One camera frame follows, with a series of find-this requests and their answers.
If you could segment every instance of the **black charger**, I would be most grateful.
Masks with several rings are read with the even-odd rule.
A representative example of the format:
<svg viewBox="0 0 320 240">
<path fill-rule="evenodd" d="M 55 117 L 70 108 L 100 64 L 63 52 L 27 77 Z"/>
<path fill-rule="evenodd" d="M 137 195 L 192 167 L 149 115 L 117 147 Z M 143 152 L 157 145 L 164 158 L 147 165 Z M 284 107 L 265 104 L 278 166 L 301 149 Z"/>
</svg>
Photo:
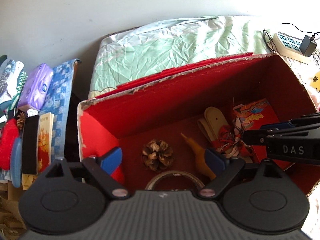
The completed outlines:
<svg viewBox="0 0 320 240">
<path fill-rule="evenodd" d="M 303 41 L 300 44 L 300 50 L 303 55 L 310 57 L 315 51 L 317 44 L 314 41 L 314 38 L 314 34 L 311 37 L 309 37 L 308 35 L 304 36 Z"/>
</svg>

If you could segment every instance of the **white wall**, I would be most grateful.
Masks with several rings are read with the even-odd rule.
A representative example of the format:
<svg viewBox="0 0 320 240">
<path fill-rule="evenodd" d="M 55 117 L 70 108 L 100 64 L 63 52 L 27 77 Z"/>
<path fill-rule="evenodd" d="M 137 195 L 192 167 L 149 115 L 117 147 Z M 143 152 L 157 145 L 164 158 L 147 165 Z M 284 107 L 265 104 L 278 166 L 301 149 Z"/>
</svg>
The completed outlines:
<svg viewBox="0 0 320 240">
<path fill-rule="evenodd" d="M 27 70 L 79 57 L 76 94 L 86 98 L 101 37 L 108 33 L 179 17 L 272 15 L 280 20 L 283 14 L 301 28 L 320 31 L 319 7 L 319 0 L 0 0 L 0 54 L 21 60 Z"/>
</svg>

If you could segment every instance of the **blue checkered cloth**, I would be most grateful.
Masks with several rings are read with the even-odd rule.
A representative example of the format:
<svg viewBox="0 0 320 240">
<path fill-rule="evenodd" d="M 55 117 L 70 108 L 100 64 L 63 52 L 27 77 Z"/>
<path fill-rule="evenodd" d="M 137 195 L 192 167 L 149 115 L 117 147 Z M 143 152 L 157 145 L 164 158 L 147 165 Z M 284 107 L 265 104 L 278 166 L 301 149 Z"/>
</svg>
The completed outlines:
<svg viewBox="0 0 320 240">
<path fill-rule="evenodd" d="M 64 157 L 73 66 L 77 60 L 78 59 L 70 60 L 52 69 L 53 77 L 45 97 L 44 105 L 39 111 L 39 115 L 48 112 L 54 114 L 51 141 L 52 162 L 57 157 Z"/>
</svg>

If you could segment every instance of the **yellow round sticker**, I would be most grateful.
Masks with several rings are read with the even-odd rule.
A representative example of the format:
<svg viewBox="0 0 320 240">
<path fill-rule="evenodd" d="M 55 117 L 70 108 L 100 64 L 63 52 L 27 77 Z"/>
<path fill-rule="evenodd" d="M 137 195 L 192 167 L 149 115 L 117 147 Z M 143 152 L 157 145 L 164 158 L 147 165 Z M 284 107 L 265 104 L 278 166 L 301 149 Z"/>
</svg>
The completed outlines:
<svg viewBox="0 0 320 240">
<path fill-rule="evenodd" d="M 320 92 L 320 71 L 313 76 L 310 82 L 310 86 Z"/>
</svg>

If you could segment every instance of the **power strip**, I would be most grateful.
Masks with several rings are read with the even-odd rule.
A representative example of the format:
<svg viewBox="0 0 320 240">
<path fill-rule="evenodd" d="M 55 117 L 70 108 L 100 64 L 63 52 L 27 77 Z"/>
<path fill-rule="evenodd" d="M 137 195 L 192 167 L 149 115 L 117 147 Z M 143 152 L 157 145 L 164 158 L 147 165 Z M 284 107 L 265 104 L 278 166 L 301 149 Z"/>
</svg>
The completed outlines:
<svg viewBox="0 0 320 240">
<path fill-rule="evenodd" d="M 311 58 L 306 57 L 301 53 L 299 48 L 301 41 L 296 38 L 290 37 L 283 33 L 275 33 L 272 38 L 279 54 L 298 60 L 305 64 L 310 64 Z"/>
</svg>

